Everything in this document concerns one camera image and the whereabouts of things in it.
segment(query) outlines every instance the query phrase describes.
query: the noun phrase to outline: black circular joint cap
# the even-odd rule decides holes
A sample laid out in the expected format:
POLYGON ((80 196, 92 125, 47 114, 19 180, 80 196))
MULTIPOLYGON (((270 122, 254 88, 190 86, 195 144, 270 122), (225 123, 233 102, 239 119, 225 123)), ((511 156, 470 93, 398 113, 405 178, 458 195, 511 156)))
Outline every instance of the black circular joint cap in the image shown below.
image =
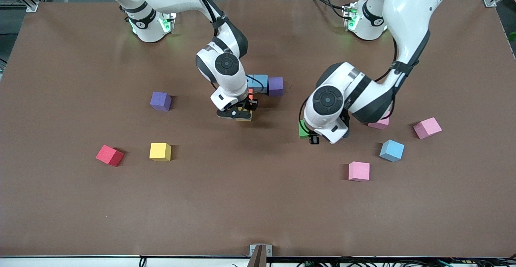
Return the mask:
POLYGON ((231 53, 223 53, 215 59, 215 68, 224 75, 235 75, 238 72, 238 58, 231 53))
POLYGON ((343 104, 341 91, 333 86, 324 86, 314 93, 314 110, 319 115, 332 115, 337 113, 343 104))

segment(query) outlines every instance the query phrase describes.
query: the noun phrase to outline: brown tabletop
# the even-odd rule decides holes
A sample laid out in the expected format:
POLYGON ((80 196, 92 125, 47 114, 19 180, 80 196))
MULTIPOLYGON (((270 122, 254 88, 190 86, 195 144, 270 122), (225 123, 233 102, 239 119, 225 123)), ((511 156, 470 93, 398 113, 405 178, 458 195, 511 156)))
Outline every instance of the brown tabletop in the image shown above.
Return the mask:
POLYGON ((360 41, 308 0, 221 8, 249 39, 247 74, 283 76, 257 95, 253 122, 220 119, 195 54, 212 28, 179 14, 146 44, 118 4, 42 3, 28 14, 0 83, 0 254, 508 256, 516 249, 515 61, 495 8, 446 0, 384 130, 352 119, 351 136, 311 146, 299 107, 326 68, 348 61, 380 76, 388 32, 360 41), (174 96, 155 111, 153 91, 174 96), (436 117, 442 133, 416 138, 436 117), (380 158, 382 142, 405 144, 380 158), (174 160, 149 159, 151 142, 174 160), (103 144, 121 166, 95 159, 103 144), (343 164, 371 164, 370 182, 343 164))

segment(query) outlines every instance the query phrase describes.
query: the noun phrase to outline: green cube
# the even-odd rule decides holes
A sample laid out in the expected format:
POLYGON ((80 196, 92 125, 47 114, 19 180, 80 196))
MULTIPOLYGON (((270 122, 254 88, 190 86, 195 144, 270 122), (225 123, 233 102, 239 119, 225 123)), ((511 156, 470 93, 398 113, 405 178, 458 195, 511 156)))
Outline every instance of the green cube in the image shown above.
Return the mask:
MULTIPOLYGON (((306 128, 306 124, 304 123, 304 120, 301 120, 301 123, 303 123, 304 127, 306 128)), ((301 125, 299 123, 297 123, 297 125, 299 127, 299 138, 301 138, 301 139, 310 138, 310 135, 308 135, 308 133, 306 133, 306 131, 304 131, 304 129, 301 127, 301 125)))

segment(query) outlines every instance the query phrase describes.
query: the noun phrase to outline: white robot link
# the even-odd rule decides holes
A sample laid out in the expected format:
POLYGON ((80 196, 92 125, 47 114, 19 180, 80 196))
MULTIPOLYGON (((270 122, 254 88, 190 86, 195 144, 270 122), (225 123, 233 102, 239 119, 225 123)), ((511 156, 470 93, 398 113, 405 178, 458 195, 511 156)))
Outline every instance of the white robot link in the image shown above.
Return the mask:
POLYGON ((395 60, 389 70, 375 81, 349 63, 337 63, 324 71, 316 89, 305 101, 304 122, 308 127, 300 121, 300 127, 310 135, 312 144, 319 143, 319 135, 331 144, 347 137, 350 126, 348 111, 361 123, 386 118, 389 110, 392 114, 396 94, 418 64, 430 37, 428 24, 431 15, 441 2, 368 0, 363 3, 363 11, 358 13, 360 20, 354 24, 354 33, 363 39, 379 37, 383 28, 375 27, 371 19, 381 17, 394 39, 395 60), (383 83, 376 83, 384 77, 383 83))
POLYGON ((258 107, 249 98, 247 78, 240 58, 247 39, 211 0, 115 0, 128 16, 134 34, 144 42, 160 41, 173 28, 175 13, 197 10, 214 28, 212 41, 196 56, 201 74, 219 87, 211 96, 221 118, 250 120, 258 107))

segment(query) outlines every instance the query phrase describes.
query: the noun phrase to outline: pink cube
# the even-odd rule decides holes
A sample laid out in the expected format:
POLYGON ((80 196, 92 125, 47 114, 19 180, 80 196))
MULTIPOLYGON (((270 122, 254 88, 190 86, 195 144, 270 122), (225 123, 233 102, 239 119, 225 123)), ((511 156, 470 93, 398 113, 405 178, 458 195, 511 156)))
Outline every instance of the pink cube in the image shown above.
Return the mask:
POLYGON ((429 118, 414 126, 418 137, 420 139, 432 136, 433 134, 442 131, 441 126, 437 123, 435 118, 429 118))
POLYGON ((369 163, 352 162, 350 164, 348 179, 353 181, 369 180, 369 163))
MULTIPOLYGON (((387 114, 385 114, 385 117, 389 115, 391 111, 388 111, 387 114)), ((369 127, 371 128, 376 128, 376 129, 385 129, 387 126, 389 126, 389 118, 386 118, 386 119, 380 119, 378 122, 376 123, 369 123, 367 124, 369 127)))
POLYGON ((122 157, 124 157, 124 153, 121 153, 120 151, 111 148, 110 146, 103 145, 95 158, 104 162, 105 164, 116 167, 118 164, 120 164, 122 157))

